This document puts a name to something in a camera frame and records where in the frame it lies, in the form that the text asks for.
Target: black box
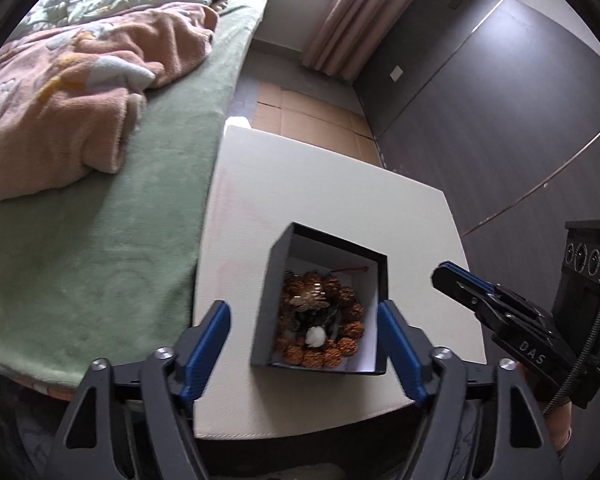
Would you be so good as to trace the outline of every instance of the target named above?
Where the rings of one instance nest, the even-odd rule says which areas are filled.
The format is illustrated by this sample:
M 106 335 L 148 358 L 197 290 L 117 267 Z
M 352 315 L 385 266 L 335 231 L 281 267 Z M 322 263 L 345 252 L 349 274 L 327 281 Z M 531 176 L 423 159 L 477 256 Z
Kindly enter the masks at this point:
M 378 344 L 378 304 L 388 299 L 386 256 L 342 238 L 293 223 L 269 252 L 267 273 L 260 299 L 260 311 L 251 348 L 251 364 L 357 375 L 382 375 L 386 355 Z M 365 309 L 362 321 L 365 334 L 358 340 L 358 352 L 337 368 L 304 368 L 285 363 L 273 347 L 278 328 L 278 311 L 285 271 L 298 274 L 316 270 L 325 274 L 333 269 L 360 269 L 365 272 L 334 272 L 342 285 L 352 286 Z

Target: white table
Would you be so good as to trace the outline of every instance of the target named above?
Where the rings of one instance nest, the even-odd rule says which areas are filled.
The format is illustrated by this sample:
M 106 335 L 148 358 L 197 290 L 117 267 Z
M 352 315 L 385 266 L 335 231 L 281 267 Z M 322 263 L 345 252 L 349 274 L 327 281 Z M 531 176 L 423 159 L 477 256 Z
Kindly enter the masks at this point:
M 383 376 L 252 368 L 254 323 L 269 250 L 292 221 L 388 257 L 389 297 L 435 345 L 484 362 L 480 324 L 433 289 L 444 260 L 467 267 L 441 191 L 285 137 L 228 126 L 202 237 L 194 322 L 213 300 L 232 329 L 195 405 L 200 438 L 269 438 L 325 430 L 410 404 L 389 366 Z

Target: blue gripper pad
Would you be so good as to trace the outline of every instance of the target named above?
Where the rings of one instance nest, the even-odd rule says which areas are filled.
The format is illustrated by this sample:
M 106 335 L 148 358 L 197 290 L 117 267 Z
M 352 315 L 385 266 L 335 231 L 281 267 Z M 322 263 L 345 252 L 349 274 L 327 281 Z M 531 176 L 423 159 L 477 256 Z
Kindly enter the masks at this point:
M 216 311 L 206 323 L 206 330 L 200 335 L 184 371 L 184 384 L 180 398 L 191 404 L 202 397 L 211 372 L 224 346 L 231 329 L 231 310 L 224 301 L 215 305 Z
M 418 336 L 422 336 L 414 343 L 425 342 L 419 352 L 408 339 L 407 332 L 411 331 L 416 331 Z M 378 305 L 378 341 L 391 359 L 404 394 L 421 405 L 428 397 L 424 384 L 425 365 L 422 358 L 432 348 L 424 332 L 409 326 L 393 301 L 386 301 Z
M 474 276 L 472 273 L 470 273 L 468 270 L 464 270 L 462 267 L 457 266 L 453 262 L 442 262 L 441 264 L 439 264 L 438 268 L 450 270 L 451 272 L 455 273 L 459 279 L 472 283 L 473 285 L 480 288 L 480 290 L 482 290 L 485 294 L 495 293 L 495 289 L 493 285 L 491 285 L 491 283 L 481 280 L 477 276 Z

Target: mattress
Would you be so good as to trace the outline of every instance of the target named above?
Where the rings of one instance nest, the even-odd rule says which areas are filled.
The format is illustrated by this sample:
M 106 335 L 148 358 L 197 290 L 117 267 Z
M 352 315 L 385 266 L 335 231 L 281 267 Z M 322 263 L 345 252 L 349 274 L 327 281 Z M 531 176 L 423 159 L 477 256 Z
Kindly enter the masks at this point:
M 209 58 L 148 92 L 118 174 L 0 202 L 1 373 L 62 396 L 91 360 L 145 359 L 190 325 L 218 145 L 266 1 L 229 0 Z

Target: pink blanket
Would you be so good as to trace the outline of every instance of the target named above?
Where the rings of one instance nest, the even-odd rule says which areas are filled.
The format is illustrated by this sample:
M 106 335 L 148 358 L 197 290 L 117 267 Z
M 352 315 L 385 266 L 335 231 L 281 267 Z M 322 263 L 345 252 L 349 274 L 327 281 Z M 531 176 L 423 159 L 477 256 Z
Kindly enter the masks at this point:
M 115 173 L 146 88 L 195 69 L 218 15 L 170 3 L 31 34 L 0 50 L 0 200 Z

